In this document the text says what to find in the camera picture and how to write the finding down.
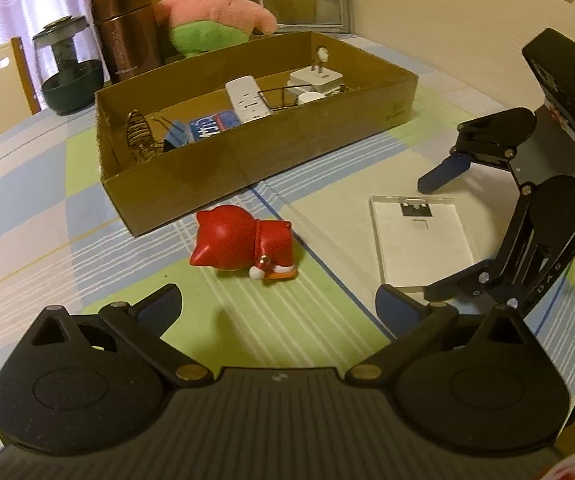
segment screw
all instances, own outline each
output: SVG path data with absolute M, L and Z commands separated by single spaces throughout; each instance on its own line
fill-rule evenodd
M 381 377 L 383 370 L 376 365 L 364 364 L 356 365 L 349 373 L 352 374 L 352 377 L 360 381 L 374 381 Z
M 176 376 L 184 381 L 200 381 L 208 376 L 208 369 L 202 365 L 183 365 L 176 369 Z

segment green shorts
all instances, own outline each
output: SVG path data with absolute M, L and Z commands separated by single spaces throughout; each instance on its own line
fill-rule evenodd
M 185 23 L 170 29 L 170 42 L 185 57 L 247 43 L 249 39 L 237 28 L 208 21 Z

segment white wall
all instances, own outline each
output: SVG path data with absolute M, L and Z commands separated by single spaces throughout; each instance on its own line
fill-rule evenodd
M 357 34 L 458 77 L 507 106 L 542 94 L 521 48 L 546 27 L 575 41 L 575 0 L 353 0 Z

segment glass jar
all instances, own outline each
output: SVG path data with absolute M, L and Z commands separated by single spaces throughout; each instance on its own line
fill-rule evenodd
M 103 64 L 85 16 L 49 23 L 32 41 L 48 106 L 66 115 L 93 103 L 103 88 Z

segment patrick star plush toy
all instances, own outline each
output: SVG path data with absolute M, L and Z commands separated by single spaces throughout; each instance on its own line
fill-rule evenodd
M 161 0 L 154 10 L 185 57 L 245 43 L 255 27 L 263 34 L 277 30 L 274 15 L 250 0 Z

